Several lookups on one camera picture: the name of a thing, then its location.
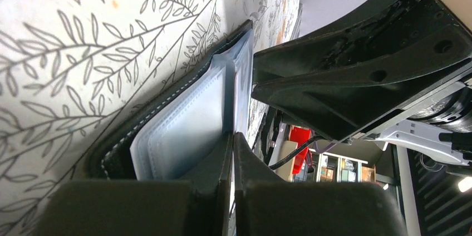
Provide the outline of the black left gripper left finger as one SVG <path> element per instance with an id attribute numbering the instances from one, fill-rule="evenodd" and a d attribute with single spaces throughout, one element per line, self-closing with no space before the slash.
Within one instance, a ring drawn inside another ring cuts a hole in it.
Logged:
<path id="1" fill-rule="evenodd" d="M 61 186 L 35 235 L 227 235 L 233 135 L 176 180 L 72 181 Z"/>

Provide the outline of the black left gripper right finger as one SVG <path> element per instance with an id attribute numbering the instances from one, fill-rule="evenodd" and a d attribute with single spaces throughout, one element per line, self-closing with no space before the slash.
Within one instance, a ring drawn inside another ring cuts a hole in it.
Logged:
<path id="1" fill-rule="evenodd" d="M 372 183 L 291 183 L 233 137 L 238 235 L 406 235 L 396 200 Z"/>

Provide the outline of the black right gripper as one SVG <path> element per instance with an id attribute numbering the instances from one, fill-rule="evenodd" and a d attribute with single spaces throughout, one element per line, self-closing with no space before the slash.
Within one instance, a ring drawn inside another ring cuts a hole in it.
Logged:
<path id="1" fill-rule="evenodd" d="M 471 131 L 471 0 L 367 0 L 254 55 L 252 97 L 331 142 Z"/>

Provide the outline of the black leather card holder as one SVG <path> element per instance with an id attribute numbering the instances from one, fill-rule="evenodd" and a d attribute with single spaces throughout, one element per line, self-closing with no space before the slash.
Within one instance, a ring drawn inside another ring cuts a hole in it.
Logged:
<path id="1" fill-rule="evenodd" d="M 248 130 L 253 23 L 245 21 L 201 63 L 94 144 L 85 175 L 170 180 L 213 151 L 225 132 Z"/>

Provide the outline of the floral patterned table mat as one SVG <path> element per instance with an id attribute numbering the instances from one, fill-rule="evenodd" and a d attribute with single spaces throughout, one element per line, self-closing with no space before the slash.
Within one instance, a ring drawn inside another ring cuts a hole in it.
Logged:
<path id="1" fill-rule="evenodd" d="M 1 0 L 1 234 L 30 235 L 90 146 L 242 22 L 287 41 L 299 0 Z"/>

